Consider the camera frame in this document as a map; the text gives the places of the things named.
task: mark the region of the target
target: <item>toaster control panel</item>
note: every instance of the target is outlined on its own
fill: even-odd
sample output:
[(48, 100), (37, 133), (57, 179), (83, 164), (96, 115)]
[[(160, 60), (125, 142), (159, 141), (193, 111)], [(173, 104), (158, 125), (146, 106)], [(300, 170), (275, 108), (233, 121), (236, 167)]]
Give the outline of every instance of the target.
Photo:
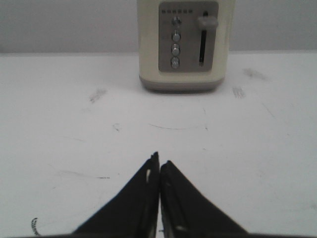
[(215, 1), (159, 5), (158, 68), (161, 72), (211, 70), (218, 26)]

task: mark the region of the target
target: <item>toaster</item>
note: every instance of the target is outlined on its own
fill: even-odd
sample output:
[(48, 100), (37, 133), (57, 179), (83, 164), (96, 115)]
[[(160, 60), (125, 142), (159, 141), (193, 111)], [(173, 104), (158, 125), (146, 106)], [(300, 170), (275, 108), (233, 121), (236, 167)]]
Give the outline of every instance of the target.
[(137, 0), (139, 76), (157, 91), (211, 90), (226, 73), (235, 0)]

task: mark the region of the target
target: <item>round button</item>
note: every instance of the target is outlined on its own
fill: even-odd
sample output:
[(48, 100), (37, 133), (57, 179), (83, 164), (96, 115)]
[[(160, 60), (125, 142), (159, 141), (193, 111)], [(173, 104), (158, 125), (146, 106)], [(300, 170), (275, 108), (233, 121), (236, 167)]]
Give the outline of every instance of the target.
[(181, 19), (180, 19), (178, 16), (173, 17), (173, 19), (172, 19), (172, 25), (173, 25), (173, 26), (176, 26), (176, 27), (179, 27), (180, 24), (182, 24)]
[(172, 55), (178, 56), (180, 53), (180, 48), (178, 44), (172, 45)]
[(173, 57), (170, 61), (172, 68), (177, 69), (179, 68), (179, 58)]
[(178, 31), (175, 31), (172, 35), (172, 40), (175, 42), (179, 42), (180, 41), (180, 33)]

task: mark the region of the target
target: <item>white wall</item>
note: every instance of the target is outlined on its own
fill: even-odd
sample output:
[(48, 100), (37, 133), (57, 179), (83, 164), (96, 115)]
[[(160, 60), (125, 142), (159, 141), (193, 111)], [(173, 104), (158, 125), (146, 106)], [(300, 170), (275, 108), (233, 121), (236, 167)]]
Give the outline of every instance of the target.
[[(232, 50), (317, 49), (317, 0), (237, 0)], [(135, 52), (136, 0), (0, 0), (0, 52)]]

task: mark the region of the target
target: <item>white table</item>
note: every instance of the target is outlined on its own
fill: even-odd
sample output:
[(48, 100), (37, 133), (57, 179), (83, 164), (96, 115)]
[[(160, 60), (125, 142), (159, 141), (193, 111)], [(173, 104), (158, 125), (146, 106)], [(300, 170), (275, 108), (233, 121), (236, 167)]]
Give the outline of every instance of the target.
[(1, 55), (0, 236), (72, 232), (155, 151), (249, 232), (316, 235), (316, 95), (317, 52), (233, 52), (201, 94), (137, 54)]

